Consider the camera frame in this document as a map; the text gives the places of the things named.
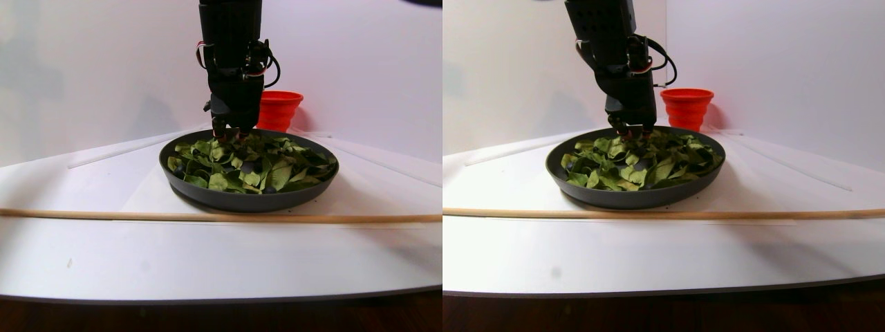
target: white table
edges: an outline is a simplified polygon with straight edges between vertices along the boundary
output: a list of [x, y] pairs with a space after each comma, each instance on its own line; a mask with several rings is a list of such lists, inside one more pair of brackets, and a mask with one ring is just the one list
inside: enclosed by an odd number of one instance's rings
[[[446, 207], [595, 210], [544, 169], [570, 133], [443, 158]], [[885, 207], [885, 174], [746, 136], [710, 187], [653, 211], [820, 211]], [[465, 166], [501, 151], [543, 148]], [[839, 189], [762, 157], [774, 154]], [[481, 297], [606, 297], [797, 287], [885, 274], [885, 220], [443, 219], [443, 292]]]
[[[202, 212], [169, 187], [164, 143], [67, 165], [156, 138], [0, 168], [0, 206]], [[441, 166], [333, 139], [328, 190], [296, 214], [440, 213], [442, 189], [358, 158], [439, 181]], [[0, 296], [42, 301], [247, 301], [438, 290], [442, 223], [380, 226], [0, 218]]]

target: wooden stick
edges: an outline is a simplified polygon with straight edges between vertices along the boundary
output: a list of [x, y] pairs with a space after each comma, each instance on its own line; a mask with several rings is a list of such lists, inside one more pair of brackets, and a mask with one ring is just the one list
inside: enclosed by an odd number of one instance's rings
[[808, 212], [630, 212], [630, 211], [531, 211], [443, 208], [443, 215], [541, 219], [635, 219], [635, 220], [826, 220], [885, 217], [885, 209]]
[[85, 220], [153, 220], [153, 221], [204, 221], [204, 222], [251, 222], [251, 223], [302, 223], [302, 224], [395, 224], [412, 222], [439, 222], [441, 214], [414, 215], [291, 215], [291, 214], [245, 214], [245, 213], [147, 213], [147, 212], [82, 212], [0, 209], [0, 216], [85, 219]]

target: white wall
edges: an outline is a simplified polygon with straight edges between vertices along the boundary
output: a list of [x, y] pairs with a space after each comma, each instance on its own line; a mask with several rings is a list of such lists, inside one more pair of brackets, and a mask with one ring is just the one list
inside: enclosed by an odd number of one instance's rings
[[668, 0], [677, 86], [706, 121], [885, 172], [885, 2]]
[[208, 121], [184, 1], [0, 0], [0, 166]]
[[[634, 8], [636, 33], [666, 47], [666, 2]], [[446, 153], [608, 125], [564, 1], [446, 0], [443, 26]]]
[[304, 94], [296, 125], [442, 162], [443, 11], [402, 0], [265, 0], [261, 33]]
[[[209, 121], [197, 0], [0, 0], [0, 166]], [[442, 11], [265, 0], [297, 123], [439, 162]]]

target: frying pan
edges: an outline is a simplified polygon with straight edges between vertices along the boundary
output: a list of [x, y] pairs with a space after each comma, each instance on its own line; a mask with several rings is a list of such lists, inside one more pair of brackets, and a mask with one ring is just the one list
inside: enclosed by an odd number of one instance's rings
[[[329, 151], [322, 145], [319, 145], [314, 141], [308, 140], [303, 137], [270, 130], [252, 130], [253, 132], [257, 132], [261, 135], [269, 137], [288, 137], [292, 141], [292, 143], [298, 144], [299, 146], [305, 148], [311, 148], [315, 152], [326, 155], [326, 157], [335, 156], [334, 154], [332, 154], [332, 151]], [[235, 135], [235, 130], [229, 129], [228, 136], [233, 135]], [[335, 166], [335, 170], [332, 171], [331, 177], [313, 187], [284, 193], [259, 195], [224, 192], [197, 187], [193, 184], [185, 182], [182, 179], [179, 179], [172, 173], [172, 171], [169, 170], [168, 167], [166, 167], [166, 160], [169, 158], [169, 156], [172, 156], [175, 153], [175, 144], [179, 142], [194, 143], [197, 140], [210, 139], [212, 139], [211, 129], [198, 131], [178, 137], [163, 147], [163, 150], [160, 151], [159, 162], [166, 175], [166, 179], [169, 180], [169, 185], [172, 186], [172, 190], [176, 194], [184, 197], [185, 200], [189, 201], [190, 203], [205, 205], [213, 209], [230, 212], [270, 212], [287, 209], [292, 206], [307, 203], [319, 196], [319, 194], [322, 194], [323, 191], [326, 191], [326, 188], [328, 188], [329, 184], [332, 183], [332, 180], [338, 174], [338, 169], [340, 168], [339, 166]]]
[[[639, 137], [642, 135], [641, 126], [631, 127], [630, 130], [633, 131], [633, 137]], [[725, 164], [725, 150], [722, 149], [722, 145], [710, 138], [710, 136], [687, 129], [655, 126], [655, 130], [676, 135], [694, 135], [699, 141], [701, 141], [701, 143], [710, 145], [716, 153], [719, 153], [719, 155], [722, 156], [722, 162], [713, 169], [712, 172], [701, 176], [697, 180], [661, 189], [609, 191], [578, 187], [566, 182], [568, 180], [568, 172], [562, 167], [562, 165], [560, 165], [562, 156], [566, 153], [573, 152], [574, 145], [580, 140], [592, 141], [600, 137], [617, 136], [614, 128], [606, 128], [578, 135], [557, 145], [557, 147], [553, 148], [553, 151], [547, 155], [547, 172], [550, 173], [550, 176], [553, 177], [553, 181], [555, 181], [559, 188], [569, 197], [589, 205], [619, 210], [648, 209], [672, 204], [695, 195], [709, 186], [710, 183], [716, 179], [716, 176], [719, 175], [720, 169], [722, 169], [722, 165]]]

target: orange collapsible cup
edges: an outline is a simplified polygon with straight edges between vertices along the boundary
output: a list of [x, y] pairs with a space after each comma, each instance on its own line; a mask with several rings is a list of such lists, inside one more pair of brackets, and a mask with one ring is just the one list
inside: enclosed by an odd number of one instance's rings
[[707, 105], [713, 92], [705, 89], [665, 89], [661, 91], [670, 126], [701, 131]]
[[295, 109], [304, 100], [301, 94], [290, 91], [264, 91], [258, 110], [259, 129], [286, 132], [295, 116]]

